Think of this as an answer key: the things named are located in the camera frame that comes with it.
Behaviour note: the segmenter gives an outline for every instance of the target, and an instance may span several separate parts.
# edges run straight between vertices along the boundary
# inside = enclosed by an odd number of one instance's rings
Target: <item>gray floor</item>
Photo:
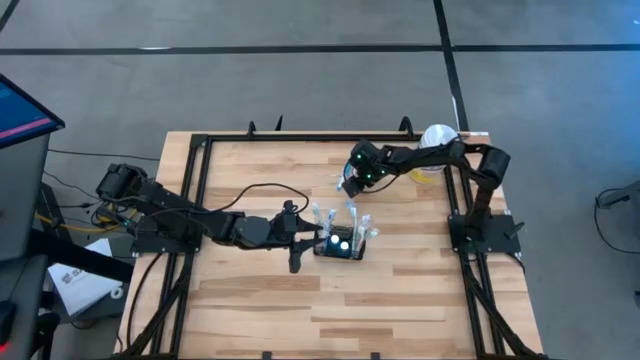
[[[640,42],[634,1],[444,3],[454,44]],[[0,47],[439,39],[427,0],[23,0]],[[640,53],[465,53],[456,62],[471,129],[513,156],[504,186],[527,223],[527,282],[546,352],[637,358],[640,257],[599,240],[593,198],[640,178]],[[404,115],[418,128],[455,126],[440,53],[2,56],[0,72],[66,120],[51,138],[58,149],[159,156],[166,131],[239,130],[250,120],[270,129],[280,114],[286,129],[393,129]],[[110,161],[51,154],[47,170],[90,190]],[[86,200],[50,183],[61,203]],[[600,215],[612,242],[640,250],[627,204]],[[117,325],[63,326],[54,358],[106,356]]]

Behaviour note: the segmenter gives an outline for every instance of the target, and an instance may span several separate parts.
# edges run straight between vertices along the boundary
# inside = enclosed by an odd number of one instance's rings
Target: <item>plastic cup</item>
[[[438,146],[448,143],[458,136],[458,132],[447,125],[435,124],[427,128],[420,138],[420,144],[418,148],[426,148],[432,146]],[[414,181],[424,184],[431,182],[431,178],[440,174],[445,168],[445,165],[427,166],[423,168],[413,169],[409,172],[409,177]]]

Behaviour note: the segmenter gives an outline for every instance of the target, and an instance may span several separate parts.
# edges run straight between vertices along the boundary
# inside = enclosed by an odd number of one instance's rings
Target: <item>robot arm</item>
[[[156,242],[169,239],[177,243],[180,252],[193,251],[194,241],[202,234],[216,244],[242,250],[288,248],[289,270],[297,273],[301,254],[323,241],[317,233],[322,227],[302,220],[291,200],[285,201],[282,211],[271,220],[246,216],[244,212],[207,210],[168,191],[135,166],[112,164],[96,192],[104,201],[137,209],[145,215],[138,223],[116,219],[136,241],[150,237]],[[107,215],[117,217],[117,213]],[[311,231],[315,233],[314,239],[295,241],[296,233]]]
[[[477,169],[473,169],[465,157],[471,153],[482,155]],[[417,150],[388,145],[378,149],[369,141],[360,140],[348,160],[355,169],[354,174],[346,179],[343,188],[349,197],[354,197],[388,175],[399,176],[425,166],[453,165],[478,184],[475,201],[466,214],[465,228],[470,238],[483,241],[482,229],[490,213],[489,203],[493,191],[502,183],[510,159],[500,149],[485,144],[465,144],[459,138],[445,145]]]

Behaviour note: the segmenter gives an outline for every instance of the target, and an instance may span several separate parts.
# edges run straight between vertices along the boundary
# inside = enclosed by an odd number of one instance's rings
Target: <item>monitor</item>
[[[64,128],[64,122],[0,74],[0,149]]]

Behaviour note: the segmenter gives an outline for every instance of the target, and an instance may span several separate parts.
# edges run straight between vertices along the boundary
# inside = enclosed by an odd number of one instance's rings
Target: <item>yellow object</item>
[[[133,210],[131,212],[131,215],[129,215],[129,219],[133,218],[133,216],[135,216],[135,214],[137,212],[138,212],[138,210]],[[44,221],[47,224],[51,224],[53,222],[53,220],[38,214],[38,212],[36,212],[36,217],[38,218],[38,220]],[[113,231],[113,230],[119,228],[120,225],[119,224],[118,225],[113,225],[113,226],[109,226],[108,228],[104,228],[104,229],[85,228],[85,227],[73,226],[73,225],[67,225],[67,224],[60,224],[60,227],[63,227],[63,228],[68,229],[68,230],[79,231],[79,232],[106,233],[106,232]]]
[[[433,181],[433,179],[431,177],[427,177],[421,169],[413,169],[409,171],[409,177],[420,184],[428,184]]]

